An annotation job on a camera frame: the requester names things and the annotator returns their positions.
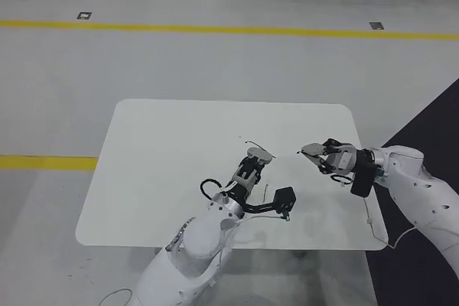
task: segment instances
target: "black wire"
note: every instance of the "black wire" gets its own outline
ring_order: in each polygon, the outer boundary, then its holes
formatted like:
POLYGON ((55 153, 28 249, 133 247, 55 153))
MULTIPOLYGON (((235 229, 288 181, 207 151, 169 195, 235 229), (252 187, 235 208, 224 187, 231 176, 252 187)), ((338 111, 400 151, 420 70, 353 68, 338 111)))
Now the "black wire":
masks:
POLYGON ((353 182, 353 180, 350 177, 346 177, 344 175, 333 174, 330 177, 332 180, 336 181, 337 183, 341 183, 344 185, 350 185, 353 182))
POLYGON ((276 158, 274 155, 272 155, 269 151, 265 150, 264 148, 262 148, 261 145, 259 145, 258 143, 255 143, 255 142, 252 142, 251 140, 247 140, 245 143, 251 143, 251 144, 254 144, 256 145, 257 147, 261 148, 263 151, 269 153, 273 158, 276 158))
POLYGON ((204 181, 202 181, 202 183, 200 183, 200 186, 199 186, 200 192, 202 192, 202 194, 209 200, 212 200, 213 198, 210 197, 209 194, 206 194, 206 191, 204 191, 205 183, 213 183, 213 184, 217 185, 219 188, 223 187, 223 185, 221 185, 221 183, 219 181, 216 181, 213 178, 207 178, 204 181))

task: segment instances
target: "black cable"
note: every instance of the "black cable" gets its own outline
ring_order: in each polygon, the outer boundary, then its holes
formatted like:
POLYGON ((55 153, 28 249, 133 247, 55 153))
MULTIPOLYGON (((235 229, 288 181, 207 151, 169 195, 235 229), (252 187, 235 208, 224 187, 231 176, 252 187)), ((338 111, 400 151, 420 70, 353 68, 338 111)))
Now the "black cable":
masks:
POLYGON ((202 181, 202 183, 200 183, 200 192, 202 192, 202 194, 209 200, 212 200, 213 198, 209 196, 209 194, 206 194, 206 191, 204 191, 204 185, 205 183, 213 183, 215 184, 216 186, 218 186, 219 188, 222 188, 223 185, 221 185, 221 183, 219 181, 216 181, 214 180, 213 178, 207 178, 205 179, 204 181, 202 181))
POLYGON ((341 183, 344 185, 352 184, 353 180, 350 177, 346 177, 344 175, 333 174, 330 176, 332 180, 336 181, 337 183, 341 183))

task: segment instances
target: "small object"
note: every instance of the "small object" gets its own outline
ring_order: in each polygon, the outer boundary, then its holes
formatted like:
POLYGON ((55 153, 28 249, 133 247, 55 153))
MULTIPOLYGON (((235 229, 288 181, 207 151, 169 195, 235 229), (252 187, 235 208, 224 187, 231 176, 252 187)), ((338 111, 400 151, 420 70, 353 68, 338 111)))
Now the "small object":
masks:
POLYGON ((378 21, 372 21, 369 24, 373 30, 384 30, 383 24, 378 21))
POLYGON ((92 16, 92 12, 91 11, 82 11, 82 12, 80 12, 78 14, 76 19, 78 19, 78 20, 89 20, 91 16, 92 16))

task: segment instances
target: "cable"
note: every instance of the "cable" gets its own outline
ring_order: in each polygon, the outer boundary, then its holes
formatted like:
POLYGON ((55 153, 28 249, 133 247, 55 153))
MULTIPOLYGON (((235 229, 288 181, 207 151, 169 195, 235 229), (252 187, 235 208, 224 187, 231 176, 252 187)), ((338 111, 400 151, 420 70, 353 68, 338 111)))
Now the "cable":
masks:
POLYGON ((399 243, 399 240, 401 240, 401 238, 403 238, 407 233, 410 233, 411 231, 413 230, 416 230, 416 226, 413 226, 411 229, 407 229, 406 231, 404 231, 401 235, 399 235, 398 239, 396 240, 395 244, 393 246, 391 246, 389 243, 387 243, 386 241, 380 239, 378 236, 376 236, 376 234, 374 233, 374 227, 373 227, 373 220, 370 218, 370 215, 369 215, 369 207, 367 206, 367 202, 366 202, 366 199, 363 198, 363 201, 364 201, 364 205, 366 205, 366 212, 367 212, 367 224, 369 224, 370 226, 370 230, 373 232, 373 237, 378 239, 380 242, 386 244, 388 247, 390 247, 391 249, 396 249, 396 247, 398 246, 398 243, 399 243))
POLYGON ((219 181, 216 181, 214 180, 213 178, 207 178, 205 179, 204 181, 202 181, 202 183, 200 183, 200 192, 202 192, 202 194, 208 199, 208 200, 212 200, 213 198, 209 196, 209 194, 206 194, 206 191, 204 191, 204 185, 205 183, 213 183, 215 184, 216 186, 218 186, 220 189, 223 187, 223 185, 221 185, 221 183, 219 181))
POLYGON ((330 177, 333 181, 336 181, 337 183, 340 183, 340 184, 350 185, 353 183, 353 180, 350 177, 346 177, 345 175, 333 174, 330 177))
POLYGON ((263 151, 265 151, 265 152, 269 153, 269 154, 270 154, 270 155, 271 155, 273 158, 276 158, 276 157, 275 157, 274 155, 272 155, 272 154, 271 154, 269 151, 267 151, 267 150, 265 150, 264 148, 262 148, 262 146, 261 146, 261 145, 259 145, 259 144, 255 143, 255 142, 252 142, 251 140, 247 140, 245 143, 251 143, 251 144, 254 144, 254 145, 256 145, 257 147, 261 148, 263 151))
POLYGON ((115 290, 115 291, 112 291, 111 293, 109 293, 108 295, 106 295, 106 296, 100 301, 99 306, 102 306, 102 303, 103 303, 109 296, 115 295, 116 293, 119 293, 119 292, 121 292, 121 291, 128 291, 128 292, 129 292, 129 299, 128 299, 128 301, 124 304, 124 306, 126 306, 126 305, 129 303, 129 301, 131 301, 131 298, 132 298, 132 290, 129 289, 129 288, 122 288, 122 289, 117 289, 117 290, 115 290))
MULTIPOLYGON (((226 235, 226 237, 224 238, 223 240, 223 244, 221 246, 221 250, 220 250, 220 263, 219 265, 217 266, 217 269, 218 271, 222 268, 222 261, 223 261, 223 250, 224 250, 224 247, 226 246, 226 241, 228 240, 228 238, 230 237, 231 233, 234 231, 234 229, 236 227, 238 227, 241 223, 243 222, 246 222, 248 220, 251 220, 251 219, 257 219, 257 218, 266 218, 266 219, 279 219, 279 220, 283 220, 281 217, 279 216, 251 216, 249 218, 246 218, 246 219, 242 219, 242 220, 238 220, 235 222, 235 225, 233 225, 233 227, 231 227, 230 229, 227 230, 228 234, 226 235)), ((224 236, 224 232, 221 231, 221 239, 223 238, 224 236)))

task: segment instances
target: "white cable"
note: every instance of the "white cable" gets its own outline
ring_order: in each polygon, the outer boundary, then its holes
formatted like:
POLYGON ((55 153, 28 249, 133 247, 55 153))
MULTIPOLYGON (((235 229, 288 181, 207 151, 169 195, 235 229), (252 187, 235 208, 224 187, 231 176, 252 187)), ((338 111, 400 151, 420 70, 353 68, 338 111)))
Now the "white cable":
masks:
POLYGON ((404 231, 401 235, 399 235, 398 239, 396 240, 395 244, 393 246, 391 246, 389 243, 387 243, 386 241, 380 239, 378 236, 376 236, 376 234, 374 233, 374 227, 373 227, 373 220, 370 218, 370 215, 369 215, 369 207, 367 206, 367 202, 366 202, 366 199, 363 199, 364 201, 364 205, 366 205, 366 212, 367 212, 367 223, 369 224, 370 226, 370 230, 373 232, 373 237, 378 239, 380 242, 386 244, 388 247, 390 247, 391 249, 396 249, 396 247, 398 246, 398 243, 399 243, 399 240, 401 240, 401 238, 403 238, 407 233, 410 233, 411 231, 413 230, 416 230, 416 226, 413 226, 411 229, 407 229, 406 231, 404 231))
POLYGON ((246 222, 248 220, 252 220, 252 219, 258 219, 258 218, 266 218, 266 219, 280 219, 280 220, 284 220, 285 219, 282 219, 281 217, 279 216, 251 216, 250 218, 246 218, 246 219, 241 219, 241 220, 238 220, 235 222, 235 224, 233 225, 233 227, 231 227, 230 229, 228 229, 226 232, 223 232, 221 231, 221 238, 223 238, 224 234, 227 233, 226 237, 224 237, 224 240, 223 240, 223 244, 221 246, 221 250, 220 250, 220 263, 219 265, 217 266, 217 269, 218 271, 222 268, 222 260, 223 260, 223 250, 224 250, 224 247, 226 246, 226 241, 228 240, 228 237, 231 236, 231 233, 233 232, 233 230, 238 227, 241 223, 243 222, 246 222))
MULTIPOLYGON (((386 244, 386 245, 387 245, 388 247, 390 247, 391 249, 396 249, 396 247, 398 246, 399 240, 401 240, 401 238, 403 238, 407 233, 410 233, 411 231, 416 230, 416 229, 418 230, 418 227, 416 227, 416 226, 413 226, 411 229, 407 229, 407 230, 404 231, 401 235, 399 235, 399 237, 398 237, 398 239, 396 240, 395 244, 394 244, 393 246, 391 246, 391 245, 388 244, 386 241, 384 241, 384 240, 380 239, 379 237, 377 237, 376 234, 374 233, 373 220, 370 218, 370 215, 369 215, 369 207, 367 207, 366 199, 363 199, 363 200, 364 200, 364 204, 366 205, 367 223, 370 225, 370 229, 371 229, 371 231, 373 232, 373 237, 376 238, 376 239, 378 239, 380 242, 386 244)), ((433 229, 433 230, 444 230, 444 231, 446 231, 446 232, 449 232, 449 233, 451 233, 451 234, 453 234, 453 235, 459 237, 459 234, 458 234, 458 233, 453 232, 453 231, 451 231, 451 230, 449 230, 449 229, 442 229, 442 228, 440 228, 440 227, 430 226, 430 224, 432 224, 433 222, 434 222, 434 221, 432 221, 432 222, 430 222, 430 223, 428 223, 428 224, 425 224, 425 225, 422 226, 422 227, 428 226, 429 228, 431 228, 431 229, 433 229)), ((459 243, 457 243, 457 244, 455 244, 455 245, 453 245, 453 246, 449 246, 449 247, 447 247, 446 249, 441 250, 441 252, 446 251, 446 250, 448 250, 448 249, 450 249, 450 248, 452 248, 452 247, 454 247, 454 246, 456 246, 456 245, 458 245, 458 244, 459 244, 459 243)))

